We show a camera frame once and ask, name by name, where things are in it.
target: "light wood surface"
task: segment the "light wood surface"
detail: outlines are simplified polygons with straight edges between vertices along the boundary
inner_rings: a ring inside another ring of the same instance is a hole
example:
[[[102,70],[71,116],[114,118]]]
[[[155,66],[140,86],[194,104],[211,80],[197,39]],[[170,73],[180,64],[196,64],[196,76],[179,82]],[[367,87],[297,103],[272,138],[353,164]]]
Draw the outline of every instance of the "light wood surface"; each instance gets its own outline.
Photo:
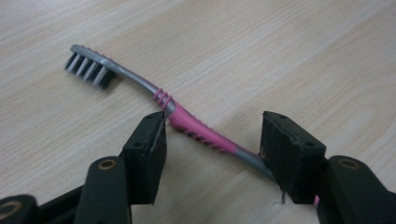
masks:
[[[252,152],[262,112],[289,116],[327,147],[368,164],[396,191],[395,1],[2,1],[0,198],[40,204],[83,184],[159,108],[117,79],[100,91],[67,75],[73,44],[167,90]],[[281,204],[274,183],[167,125],[154,206],[134,223],[318,223]]]

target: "wood grain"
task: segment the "wood grain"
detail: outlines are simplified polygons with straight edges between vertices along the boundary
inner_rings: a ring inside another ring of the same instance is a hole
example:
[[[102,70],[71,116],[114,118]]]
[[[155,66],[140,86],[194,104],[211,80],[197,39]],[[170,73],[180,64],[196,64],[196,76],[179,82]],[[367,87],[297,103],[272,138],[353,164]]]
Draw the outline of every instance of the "wood grain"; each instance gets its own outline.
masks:
[[[104,92],[66,74],[73,44],[111,57],[258,152],[262,112],[288,115],[367,163],[396,191],[395,1],[3,1],[0,198],[40,204],[118,155],[159,108],[118,79]],[[318,223],[275,184],[167,125],[154,206],[135,223]]]

